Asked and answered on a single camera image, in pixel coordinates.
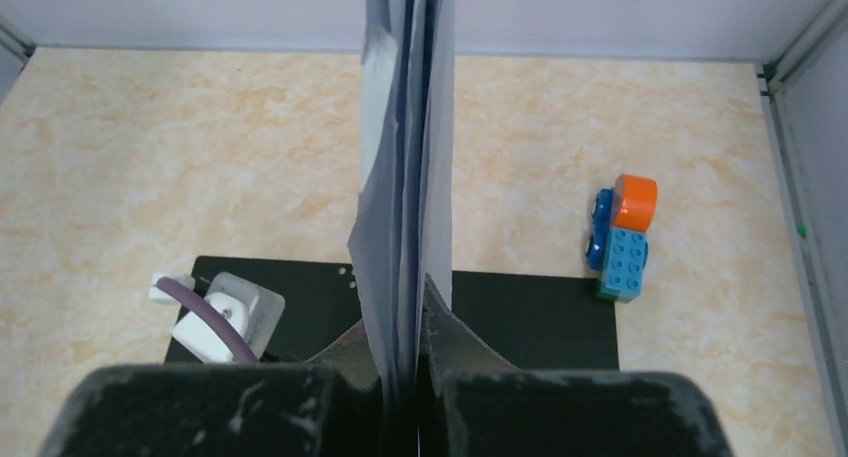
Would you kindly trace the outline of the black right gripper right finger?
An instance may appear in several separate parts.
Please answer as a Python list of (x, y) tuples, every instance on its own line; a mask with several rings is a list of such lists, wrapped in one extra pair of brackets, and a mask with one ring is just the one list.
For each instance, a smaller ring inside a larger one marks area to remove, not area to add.
[(728, 456), (710, 399), (670, 372), (524, 369), (423, 293), (424, 456)]

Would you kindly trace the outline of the teal folder black inside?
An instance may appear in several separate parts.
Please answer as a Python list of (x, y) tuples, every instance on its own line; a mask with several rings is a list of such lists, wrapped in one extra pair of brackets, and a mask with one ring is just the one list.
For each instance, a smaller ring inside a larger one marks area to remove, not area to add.
[[(205, 294), (229, 272), (281, 294), (286, 306), (262, 361), (302, 362), (361, 317), (351, 267), (342, 263), (199, 256), (191, 270)], [(524, 369), (619, 367), (615, 305), (592, 278), (454, 271), (454, 314)]]

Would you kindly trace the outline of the white printed paper stack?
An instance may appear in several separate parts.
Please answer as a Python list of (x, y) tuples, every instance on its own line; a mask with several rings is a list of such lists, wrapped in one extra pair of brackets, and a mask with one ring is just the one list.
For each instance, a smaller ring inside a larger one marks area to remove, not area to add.
[(452, 292), (455, 0), (366, 0), (362, 184), (348, 241), (384, 397), (413, 387), (423, 293)]

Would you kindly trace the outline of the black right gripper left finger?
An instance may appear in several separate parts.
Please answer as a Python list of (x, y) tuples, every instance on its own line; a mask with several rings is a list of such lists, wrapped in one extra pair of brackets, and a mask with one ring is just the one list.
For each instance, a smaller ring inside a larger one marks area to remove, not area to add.
[(364, 325), (305, 363), (101, 368), (42, 456), (377, 456), (381, 394)]

